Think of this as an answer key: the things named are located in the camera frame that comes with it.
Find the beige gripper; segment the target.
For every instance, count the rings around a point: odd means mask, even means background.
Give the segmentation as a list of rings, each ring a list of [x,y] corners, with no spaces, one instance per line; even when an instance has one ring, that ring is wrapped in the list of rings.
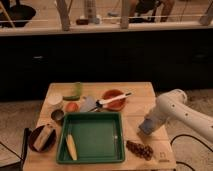
[[[166,116],[160,113],[150,113],[145,117],[144,122],[151,123],[156,131],[166,122]]]

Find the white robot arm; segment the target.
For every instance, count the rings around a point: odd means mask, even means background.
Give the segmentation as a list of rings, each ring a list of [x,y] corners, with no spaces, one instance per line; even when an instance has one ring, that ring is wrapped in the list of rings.
[[[191,109],[186,102],[187,95],[180,89],[159,95],[155,106],[145,116],[139,128],[146,135],[151,135],[164,125],[169,117],[174,117],[213,143],[213,117]]]

